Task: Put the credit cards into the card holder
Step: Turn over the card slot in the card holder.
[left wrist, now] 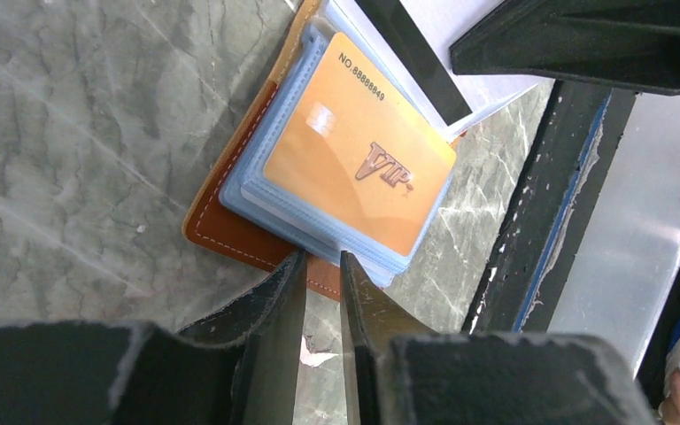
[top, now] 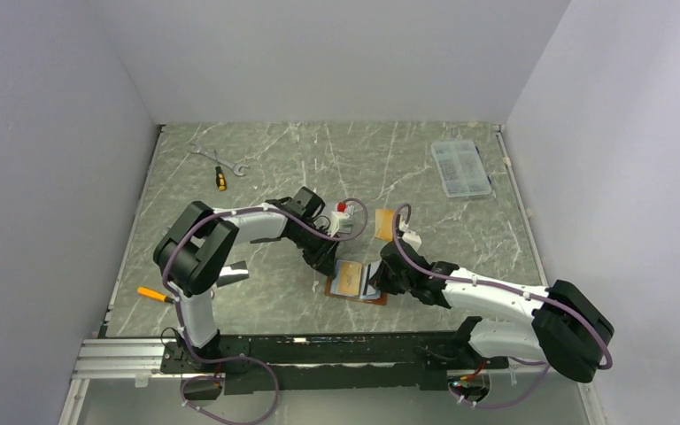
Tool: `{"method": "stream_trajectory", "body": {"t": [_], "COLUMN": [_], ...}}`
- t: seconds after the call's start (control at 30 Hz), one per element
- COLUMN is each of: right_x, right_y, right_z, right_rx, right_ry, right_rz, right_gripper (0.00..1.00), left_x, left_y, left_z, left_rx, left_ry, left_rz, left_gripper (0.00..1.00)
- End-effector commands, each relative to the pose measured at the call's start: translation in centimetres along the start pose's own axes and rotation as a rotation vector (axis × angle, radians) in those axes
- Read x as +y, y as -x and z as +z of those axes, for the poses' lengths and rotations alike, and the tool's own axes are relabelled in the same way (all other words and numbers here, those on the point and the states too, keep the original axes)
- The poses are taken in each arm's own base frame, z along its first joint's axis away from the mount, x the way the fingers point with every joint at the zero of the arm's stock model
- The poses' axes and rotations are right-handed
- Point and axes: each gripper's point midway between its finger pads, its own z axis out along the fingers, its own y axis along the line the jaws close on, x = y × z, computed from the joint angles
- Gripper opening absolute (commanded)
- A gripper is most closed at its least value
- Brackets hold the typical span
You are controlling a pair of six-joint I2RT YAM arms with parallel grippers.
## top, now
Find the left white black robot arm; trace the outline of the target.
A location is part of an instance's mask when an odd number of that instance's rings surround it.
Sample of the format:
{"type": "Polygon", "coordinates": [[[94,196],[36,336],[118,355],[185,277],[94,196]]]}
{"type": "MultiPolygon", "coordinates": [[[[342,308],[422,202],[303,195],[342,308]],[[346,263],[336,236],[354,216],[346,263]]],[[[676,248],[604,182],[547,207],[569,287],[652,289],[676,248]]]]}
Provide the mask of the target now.
{"type": "Polygon", "coordinates": [[[177,339],[185,348],[184,360],[193,369],[208,371],[221,356],[211,291],[238,244],[287,239],[310,268],[333,276],[341,240],[314,223],[324,205],[318,195],[303,187],[294,197],[269,199],[250,207],[213,209],[195,201],[185,208],[158,243],[153,261],[173,297],[177,339]]]}

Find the brown leather card holder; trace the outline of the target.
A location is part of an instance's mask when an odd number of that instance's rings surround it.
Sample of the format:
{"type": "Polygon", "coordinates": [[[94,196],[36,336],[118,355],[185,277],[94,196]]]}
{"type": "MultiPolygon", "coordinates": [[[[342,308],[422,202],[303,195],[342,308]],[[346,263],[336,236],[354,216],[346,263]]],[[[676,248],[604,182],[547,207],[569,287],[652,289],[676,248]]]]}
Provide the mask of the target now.
{"type": "Polygon", "coordinates": [[[335,263],[335,276],[328,278],[325,285],[325,295],[364,304],[385,305],[388,295],[372,284],[372,277],[380,265],[379,260],[361,264],[338,259],[335,263]]]}

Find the orange credit card stack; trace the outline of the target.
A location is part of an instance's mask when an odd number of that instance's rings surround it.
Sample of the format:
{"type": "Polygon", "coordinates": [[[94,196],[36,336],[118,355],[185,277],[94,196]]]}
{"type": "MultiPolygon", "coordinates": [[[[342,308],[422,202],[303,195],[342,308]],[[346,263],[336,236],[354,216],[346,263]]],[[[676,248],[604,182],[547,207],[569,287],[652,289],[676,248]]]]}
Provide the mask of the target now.
{"type": "Polygon", "coordinates": [[[376,239],[391,242],[393,238],[395,211],[392,209],[376,209],[375,210],[375,230],[374,237],[376,239]]]}

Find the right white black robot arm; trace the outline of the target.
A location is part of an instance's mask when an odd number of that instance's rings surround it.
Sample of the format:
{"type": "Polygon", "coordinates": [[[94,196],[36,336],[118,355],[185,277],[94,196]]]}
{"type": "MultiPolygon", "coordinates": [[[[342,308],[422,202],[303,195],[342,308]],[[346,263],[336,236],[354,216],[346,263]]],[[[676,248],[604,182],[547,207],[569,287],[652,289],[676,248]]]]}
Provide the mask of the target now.
{"type": "Polygon", "coordinates": [[[571,282],[544,287],[500,281],[454,263],[428,262],[405,242],[382,248],[370,282],[424,305],[470,311],[452,338],[452,355],[463,367],[524,359],[544,362],[578,383],[611,367],[614,327],[571,282]]]}

